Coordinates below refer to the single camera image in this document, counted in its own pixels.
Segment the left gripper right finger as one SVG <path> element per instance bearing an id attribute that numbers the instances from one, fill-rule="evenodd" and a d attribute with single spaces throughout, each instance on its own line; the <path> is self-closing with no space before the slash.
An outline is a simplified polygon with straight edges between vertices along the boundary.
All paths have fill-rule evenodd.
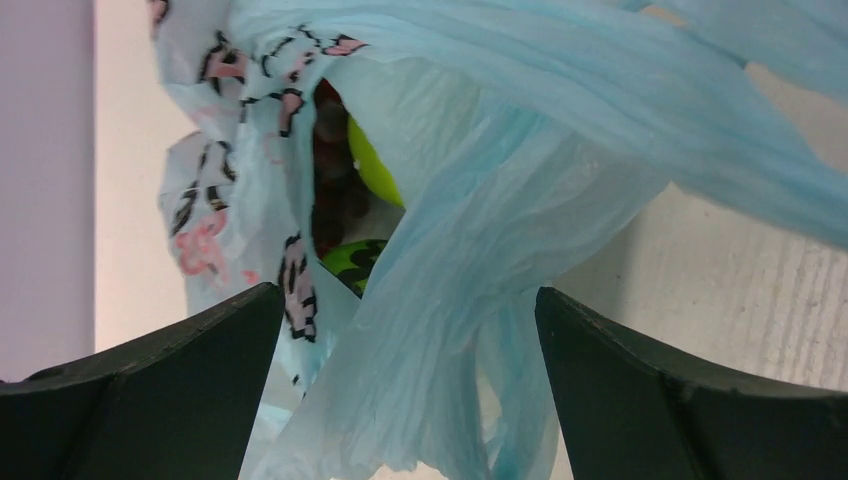
<path id="1" fill-rule="evenodd" d="M 562 292 L 536 325 L 577 479 L 843 479 L 847 396 L 734 370 Z"/>

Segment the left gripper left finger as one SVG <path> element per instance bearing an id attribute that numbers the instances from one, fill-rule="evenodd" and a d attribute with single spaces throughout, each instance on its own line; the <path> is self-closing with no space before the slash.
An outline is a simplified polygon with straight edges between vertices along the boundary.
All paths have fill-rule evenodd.
<path id="1" fill-rule="evenodd" d="M 1 387 L 5 479 L 234 479 L 282 322 L 270 283 Z"/>

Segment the green fake watermelon ball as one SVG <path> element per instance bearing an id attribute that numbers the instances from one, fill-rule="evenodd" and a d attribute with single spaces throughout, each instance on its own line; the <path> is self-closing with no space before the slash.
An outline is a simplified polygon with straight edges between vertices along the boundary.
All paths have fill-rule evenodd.
<path id="1" fill-rule="evenodd" d="M 367 239 L 340 245 L 322 257 L 327 270 L 361 298 L 387 240 Z"/>

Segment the dark red fake fruit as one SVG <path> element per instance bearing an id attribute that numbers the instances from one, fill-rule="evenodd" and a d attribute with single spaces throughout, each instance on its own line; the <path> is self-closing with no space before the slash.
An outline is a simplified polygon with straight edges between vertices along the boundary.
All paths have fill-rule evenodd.
<path id="1" fill-rule="evenodd" d="M 313 100 L 317 117 L 313 128 L 315 200 L 311 227 L 316 253 L 324 257 L 366 216 L 370 194 L 354 167 L 348 142 L 349 113 L 341 96 L 323 79 Z"/>

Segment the yellow-green fake fruit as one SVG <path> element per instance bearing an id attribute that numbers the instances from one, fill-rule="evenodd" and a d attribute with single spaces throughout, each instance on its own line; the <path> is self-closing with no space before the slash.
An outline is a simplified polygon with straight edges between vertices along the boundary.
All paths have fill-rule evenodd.
<path id="1" fill-rule="evenodd" d="M 376 197 L 403 208 L 404 202 L 394 178 L 353 116 L 348 117 L 347 135 L 355 168 L 363 183 Z"/>

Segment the light blue plastic bag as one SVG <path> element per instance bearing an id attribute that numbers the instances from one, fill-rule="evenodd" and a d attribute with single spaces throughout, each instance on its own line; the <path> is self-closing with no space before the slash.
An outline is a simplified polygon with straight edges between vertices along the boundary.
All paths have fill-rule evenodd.
<path id="1" fill-rule="evenodd" d="M 843 1 L 151 1 L 169 248 L 199 312 L 282 293 L 244 479 L 546 479 L 555 408 L 537 290 L 669 183 L 834 246 L 847 177 L 745 68 L 847 98 Z M 362 296 L 319 259 L 313 134 L 329 83 L 405 213 Z"/>

